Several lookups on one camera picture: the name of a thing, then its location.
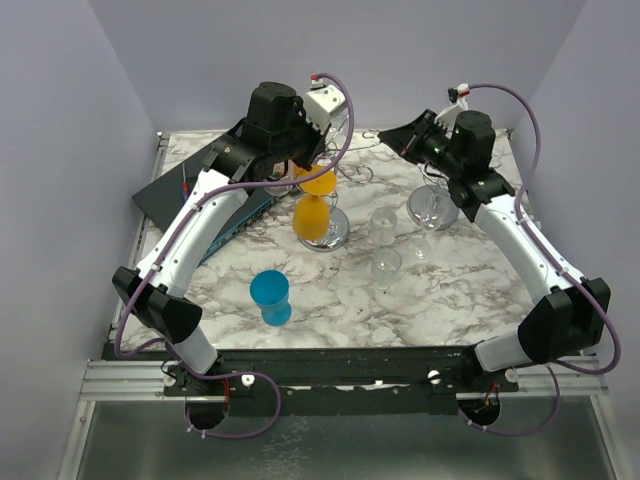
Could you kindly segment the yellow plastic goblet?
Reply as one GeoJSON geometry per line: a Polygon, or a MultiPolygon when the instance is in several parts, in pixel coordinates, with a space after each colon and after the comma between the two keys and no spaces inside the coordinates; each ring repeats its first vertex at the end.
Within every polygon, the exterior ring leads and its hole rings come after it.
{"type": "Polygon", "coordinates": [[[336,186],[337,176],[332,169],[313,180],[298,184],[304,195],[296,204],[292,228],[299,238],[317,241],[326,236],[331,207],[325,197],[336,186]]]}

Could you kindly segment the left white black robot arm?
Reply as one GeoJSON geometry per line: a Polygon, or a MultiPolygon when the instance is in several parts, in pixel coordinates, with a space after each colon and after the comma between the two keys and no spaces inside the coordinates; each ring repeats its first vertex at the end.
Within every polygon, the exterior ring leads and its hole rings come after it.
{"type": "Polygon", "coordinates": [[[134,268],[115,272],[112,283],[125,305],[121,318],[135,315],[158,333],[190,367],[187,382],[197,393],[214,393],[222,372],[199,326],[202,310],[185,297],[193,274],[250,193],[276,182],[275,166],[311,169],[345,105],[343,92],[320,76],[302,95],[278,82],[260,83],[246,116],[210,144],[189,197],[156,246],[134,268]]]}

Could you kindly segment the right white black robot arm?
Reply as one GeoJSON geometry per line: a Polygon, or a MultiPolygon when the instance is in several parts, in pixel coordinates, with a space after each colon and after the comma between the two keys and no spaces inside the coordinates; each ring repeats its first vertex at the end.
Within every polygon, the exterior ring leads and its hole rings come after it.
{"type": "Polygon", "coordinates": [[[378,137],[404,160],[446,177],[453,203],[498,246],[534,303],[516,330],[471,348],[459,370],[467,389],[483,391],[496,371],[556,361],[600,341],[610,288],[560,259],[517,206],[514,188],[490,165],[496,134],[488,115],[463,111],[446,128],[426,110],[378,137]]]}

